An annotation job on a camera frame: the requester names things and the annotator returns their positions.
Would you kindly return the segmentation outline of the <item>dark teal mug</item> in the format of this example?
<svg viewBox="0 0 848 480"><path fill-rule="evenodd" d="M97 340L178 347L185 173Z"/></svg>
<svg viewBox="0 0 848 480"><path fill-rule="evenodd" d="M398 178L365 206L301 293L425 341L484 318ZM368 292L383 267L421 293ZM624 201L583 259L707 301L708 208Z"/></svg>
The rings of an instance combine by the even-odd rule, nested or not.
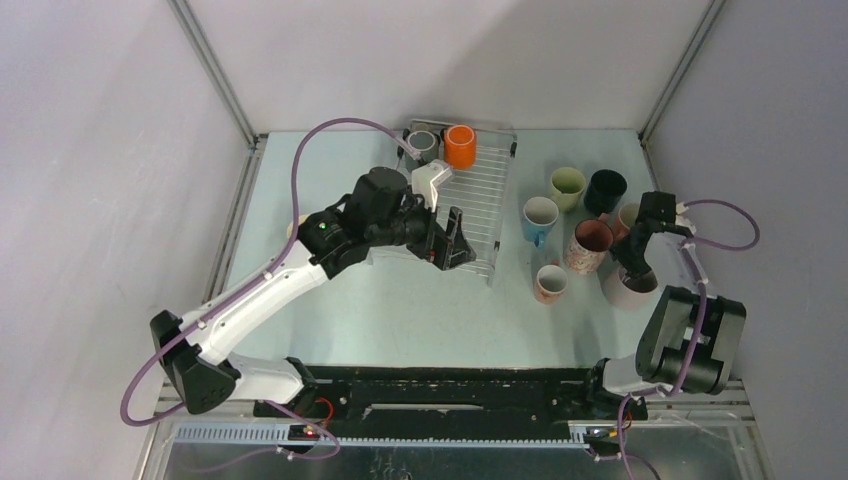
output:
<svg viewBox="0 0 848 480"><path fill-rule="evenodd" d="M601 169L589 179L584 195L584 207L594 216L612 213L627 191L628 183L619 172Z"/></svg>

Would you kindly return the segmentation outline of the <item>pink ghost pattern mug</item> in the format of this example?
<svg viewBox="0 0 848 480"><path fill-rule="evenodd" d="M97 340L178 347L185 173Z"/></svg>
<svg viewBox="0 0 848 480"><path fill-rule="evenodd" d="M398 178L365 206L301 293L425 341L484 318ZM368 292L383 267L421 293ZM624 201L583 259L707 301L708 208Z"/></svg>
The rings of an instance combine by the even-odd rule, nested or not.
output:
<svg viewBox="0 0 848 480"><path fill-rule="evenodd" d="M565 266L579 275L596 273L614 242L611 227L599 219L577 224L565 248Z"/></svg>

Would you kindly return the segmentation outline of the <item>lilac mug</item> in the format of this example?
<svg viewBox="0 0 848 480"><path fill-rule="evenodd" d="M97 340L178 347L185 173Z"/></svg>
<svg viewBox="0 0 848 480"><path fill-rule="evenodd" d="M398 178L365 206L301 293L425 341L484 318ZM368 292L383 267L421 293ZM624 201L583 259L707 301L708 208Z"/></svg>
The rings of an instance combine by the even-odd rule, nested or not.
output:
<svg viewBox="0 0 848 480"><path fill-rule="evenodd" d="M624 311L635 311L648 303L658 290L654 272L635 278L623 267L617 267L601 284L607 301Z"/></svg>

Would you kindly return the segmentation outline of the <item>salmon pink mug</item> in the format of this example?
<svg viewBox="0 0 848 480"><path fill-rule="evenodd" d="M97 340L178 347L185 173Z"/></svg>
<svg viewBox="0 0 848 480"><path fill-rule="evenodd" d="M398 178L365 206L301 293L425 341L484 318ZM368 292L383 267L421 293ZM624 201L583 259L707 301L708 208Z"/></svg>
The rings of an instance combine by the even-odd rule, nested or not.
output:
<svg viewBox="0 0 848 480"><path fill-rule="evenodd" d="M623 240L635 225L640 209L639 202L631 202L621 206L615 214L601 213L597 219L608 223L613 235L614 242Z"/></svg>

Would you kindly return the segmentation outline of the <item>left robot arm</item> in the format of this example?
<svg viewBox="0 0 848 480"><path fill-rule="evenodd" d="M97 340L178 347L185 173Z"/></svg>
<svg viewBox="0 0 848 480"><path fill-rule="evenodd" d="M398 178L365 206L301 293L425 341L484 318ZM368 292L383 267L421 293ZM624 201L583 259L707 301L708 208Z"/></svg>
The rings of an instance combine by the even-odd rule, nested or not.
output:
<svg viewBox="0 0 848 480"><path fill-rule="evenodd" d="M272 401L292 416L316 403L315 380L303 363L237 355L235 347L299 296L365 261L373 248L403 246L446 271L476 254L453 207L438 222L439 187L454 174L442 161L409 177L374 167L351 193L293 228L284 252L206 305L178 317L169 311L150 322L159 363L186 410L199 415L228 400Z"/></svg>

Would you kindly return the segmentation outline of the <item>light blue dotted mug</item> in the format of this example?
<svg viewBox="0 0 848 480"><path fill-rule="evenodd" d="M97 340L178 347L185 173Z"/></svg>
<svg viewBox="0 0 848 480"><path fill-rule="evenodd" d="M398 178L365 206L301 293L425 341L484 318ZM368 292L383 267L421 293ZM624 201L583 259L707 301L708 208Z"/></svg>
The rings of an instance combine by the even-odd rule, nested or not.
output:
<svg viewBox="0 0 848 480"><path fill-rule="evenodd" d="M522 208L521 230L525 241L544 249L560 212L556 203L547 197L532 197Z"/></svg>

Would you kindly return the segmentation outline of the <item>small terracotta cup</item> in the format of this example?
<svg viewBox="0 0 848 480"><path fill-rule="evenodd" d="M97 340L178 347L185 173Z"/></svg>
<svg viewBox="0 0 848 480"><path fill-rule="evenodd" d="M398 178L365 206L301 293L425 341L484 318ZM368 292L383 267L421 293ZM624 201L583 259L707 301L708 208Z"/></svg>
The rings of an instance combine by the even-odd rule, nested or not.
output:
<svg viewBox="0 0 848 480"><path fill-rule="evenodd" d="M534 297L537 302L551 305L565 292L568 286L566 271L557 264L542 266L534 279Z"/></svg>

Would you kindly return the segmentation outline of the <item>light green mug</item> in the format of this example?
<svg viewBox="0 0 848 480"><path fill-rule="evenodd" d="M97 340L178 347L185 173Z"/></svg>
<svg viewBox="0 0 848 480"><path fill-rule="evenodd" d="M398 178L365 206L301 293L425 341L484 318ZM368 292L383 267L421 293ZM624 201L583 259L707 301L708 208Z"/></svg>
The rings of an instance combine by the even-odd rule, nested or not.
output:
<svg viewBox="0 0 848 480"><path fill-rule="evenodd" d="M576 208L586 189L587 180L576 168L560 167L552 172L548 185L550 199L561 213L568 213Z"/></svg>

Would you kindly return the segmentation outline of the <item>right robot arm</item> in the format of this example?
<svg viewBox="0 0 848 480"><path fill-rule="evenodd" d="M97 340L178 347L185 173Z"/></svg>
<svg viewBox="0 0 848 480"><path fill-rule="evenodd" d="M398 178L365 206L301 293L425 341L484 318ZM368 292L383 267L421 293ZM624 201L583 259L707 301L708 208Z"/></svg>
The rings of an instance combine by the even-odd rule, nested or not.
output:
<svg viewBox="0 0 848 480"><path fill-rule="evenodd" d="M653 293L659 297L635 353L604 358L587 375L581 402L593 417L610 416L625 396L717 395L730 379L747 311L738 301L709 294L696 255L701 240L683 215L688 206L671 193L643 194L633 225L612 247L618 265L601 284L605 299L620 310L634 310ZM646 260L656 234L680 237L678 252L691 286L659 285Z"/></svg>

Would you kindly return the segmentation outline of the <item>cream mug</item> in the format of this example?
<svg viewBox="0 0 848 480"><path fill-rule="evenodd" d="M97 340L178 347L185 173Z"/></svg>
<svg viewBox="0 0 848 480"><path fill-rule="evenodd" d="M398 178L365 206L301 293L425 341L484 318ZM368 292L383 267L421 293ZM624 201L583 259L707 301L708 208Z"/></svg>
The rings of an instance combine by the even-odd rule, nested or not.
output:
<svg viewBox="0 0 848 480"><path fill-rule="evenodd" d="M297 223L291 222L287 228L286 240L290 240L292 238L297 238L297 232L300 227L304 224L304 222L308 219L309 215L304 214L298 217Z"/></svg>

